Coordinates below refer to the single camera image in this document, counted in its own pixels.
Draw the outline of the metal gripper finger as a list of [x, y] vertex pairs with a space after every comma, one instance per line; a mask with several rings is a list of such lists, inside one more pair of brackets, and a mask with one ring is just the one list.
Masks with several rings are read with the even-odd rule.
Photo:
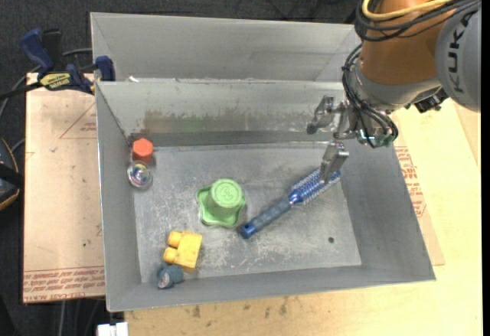
[[322, 183], [329, 182], [334, 173], [341, 170], [342, 165], [349, 157], [349, 152], [342, 142], [329, 142], [322, 157], [319, 180]]
[[333, 96], [323, 96], [320, 103], [315, 108], [312, 120], [306, 126], [306, 133], [313, 135], [319, 129], [329, 126], [336, 114], [336, 105]]

